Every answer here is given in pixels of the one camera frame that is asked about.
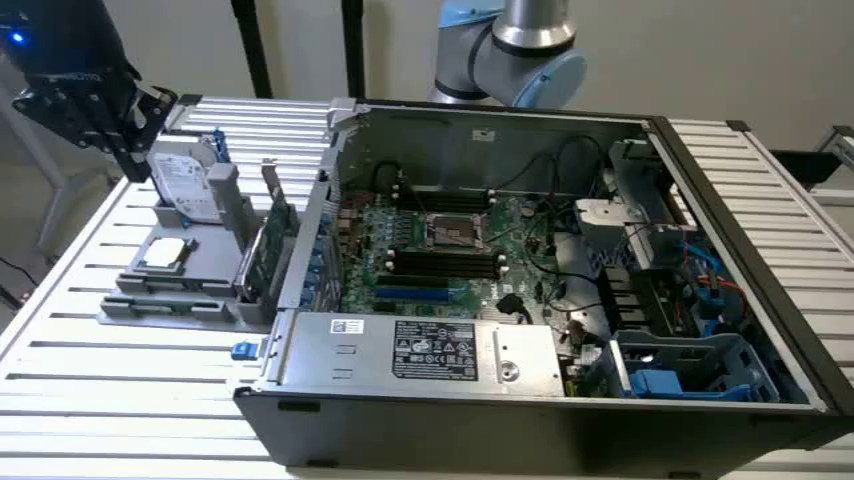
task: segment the aluminum table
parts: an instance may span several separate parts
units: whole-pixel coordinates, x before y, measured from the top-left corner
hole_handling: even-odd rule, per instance
[[[326,112],[323,103],[206,97],[175,120],[185,129],[205,131],[219,125],[226,131],[242,190],[262,210],[270,200],[259,164],[263,157],[275,157],[289,199],[302,208],[326,145]],[[677,123],[684,135],[702,136],[704,128],[724,135],[706,139],[722,148],[749,141],[734,139],[720,124]],[[738,158],[718,158],[726,152],[705,153],[712,156],[701,163],[740,168]],[[758,165],[741,166],[760,173]],[[726,174],[713,176],[726,181]],[[784,188],[772,190],[781,195]],[[235,366],[229,352],[237,342],[259,336],[99,325],[100,300],[155,223],[149,209],[155,200],[151,185],[119,183],[0,335],[0,477],[479,477],[286,469],[270,461],[231,401],[231,389],[257,376],[259,367]],[[825,322],[820,334],[850,372],[854,319],[838,320],[849,320],[848,331],[816,317]],[[813,452],[774,452],[726,478],[849,480],[854,436]]]

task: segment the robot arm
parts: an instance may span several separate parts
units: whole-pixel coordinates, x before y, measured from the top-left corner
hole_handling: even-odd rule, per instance
[[[585,78],[569,0],[446,1],[431,100],[561,108]]]
[[[0,50],[28,88],[15,108],[80,148],[111,153],[128,179],[143,182],[151,147],[178,96],[138,88],[102,0],[6,0]]]

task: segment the black pole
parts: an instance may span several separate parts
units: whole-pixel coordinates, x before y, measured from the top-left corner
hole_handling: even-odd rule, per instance
[[[273,85],[270,83],[270,73],[267,72],[267,59],[265,58],[265,43],[262,42],[262,32],[258,28],[258,17],[255,16],[255,0],[231,0],[231,9],[241,28],[241,39],[243,40],[246,62],[250,65],[255,96],[258,98],[273,98]]]
[[[351,97],[365,98],[365,53],[362,39],[362,0],[342,0],[342,22],[345,25],[345,58],[347,60],[347,92]]]

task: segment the power supply label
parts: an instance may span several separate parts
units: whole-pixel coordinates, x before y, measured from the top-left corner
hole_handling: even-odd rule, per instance
[[[478,381],[474,324],[395,322],[391,373],[414,380]]]

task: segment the sticker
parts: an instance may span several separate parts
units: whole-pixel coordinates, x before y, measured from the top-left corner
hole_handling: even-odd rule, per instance
[[[393,357],[391,373],[398,378],[477,381],[474,324],[395,322]]]
[[[207,168],[187,155],[154,155],[155,181],[175,209],[191,220],[221,223]]]
[[[494,142],[495,130],[490,130],[489,128],[475,128],[471,131],[471,139],[475,142]]]
[[[337,318],[330,326],[330,333],[350,333],[362,335],[365,333],[365,320],[355,318]]]

